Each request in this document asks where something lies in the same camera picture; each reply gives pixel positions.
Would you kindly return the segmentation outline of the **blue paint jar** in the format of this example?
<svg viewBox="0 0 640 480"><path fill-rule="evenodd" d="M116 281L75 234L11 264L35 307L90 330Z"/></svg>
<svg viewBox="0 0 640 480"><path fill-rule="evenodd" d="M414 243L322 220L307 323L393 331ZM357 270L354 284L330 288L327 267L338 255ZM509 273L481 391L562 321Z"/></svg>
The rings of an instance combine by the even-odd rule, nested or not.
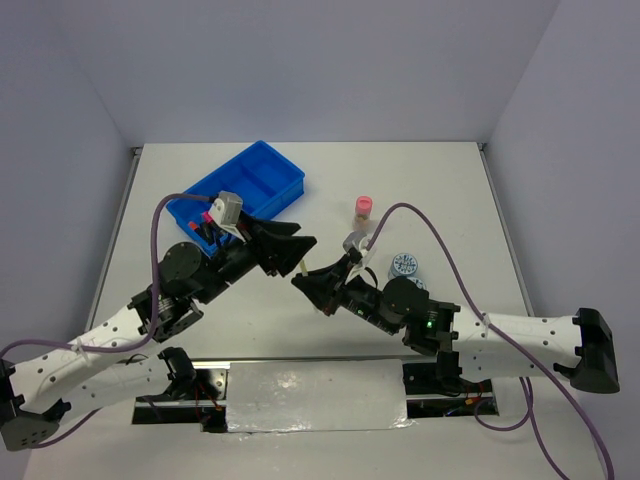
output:
<svg viewBox="0 0 640 480"><path fill-rule="evenodd" d="M419 289L427 290L425 283L417 277L408 277L408 280L413 282Z"/></svg>
<svg viewBox="0 0 640 480"><path fill-rule="evenodd" d="M414 277L418 268L419 264L415 256L410 253L399 253L391 261L388 278Z"/></svg>

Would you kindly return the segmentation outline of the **pink lidded small bottle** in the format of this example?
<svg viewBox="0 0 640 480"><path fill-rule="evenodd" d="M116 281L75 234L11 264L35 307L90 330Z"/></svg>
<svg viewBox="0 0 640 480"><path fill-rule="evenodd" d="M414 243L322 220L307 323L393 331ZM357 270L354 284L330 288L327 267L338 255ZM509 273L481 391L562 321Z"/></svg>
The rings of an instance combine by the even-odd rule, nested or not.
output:
<svg viewBox="0 0 640 480"><path fill-rule="evenodd" d="M373 200L369 196L359 196L354 205L353 228L355 231L366 231L369 227L373 210Z"/></svg>

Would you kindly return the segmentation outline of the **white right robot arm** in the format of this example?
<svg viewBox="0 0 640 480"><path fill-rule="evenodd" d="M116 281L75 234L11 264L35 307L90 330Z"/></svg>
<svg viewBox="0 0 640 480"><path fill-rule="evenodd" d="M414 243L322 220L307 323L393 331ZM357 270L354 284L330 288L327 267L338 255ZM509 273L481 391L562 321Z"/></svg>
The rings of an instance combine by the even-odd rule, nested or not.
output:
<svg viewBox="0 0 640 480"><path fill-rule="evenodd" d="M594 394L619 392L613 334L595 309L561 317L486 313L431 298L405 277L382 288L356 273L355 254L297 274L292 284L323 314L345 309L434 359L436 383L457 391L466 382L552 376Z"/></svg>

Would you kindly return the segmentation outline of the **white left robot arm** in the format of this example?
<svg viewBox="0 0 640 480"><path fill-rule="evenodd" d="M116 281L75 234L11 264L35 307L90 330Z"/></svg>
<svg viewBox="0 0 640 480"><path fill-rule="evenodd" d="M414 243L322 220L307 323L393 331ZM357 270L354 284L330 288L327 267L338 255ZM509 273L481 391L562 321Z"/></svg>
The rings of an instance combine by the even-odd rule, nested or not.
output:
<svg viewBox="0 0 640 480"><path fill-rule="evenodd" d="M158 291L146 289L111 318L62 348L1 363L1 437L9 451L52 443L76 417L134 397L182 399L199 384L186 352L169 340L198 322L206 305L255 267L291 273L316 245L299 225L243 215L239 237L213 257L196 244L173 245L158 264Z"/></svg>

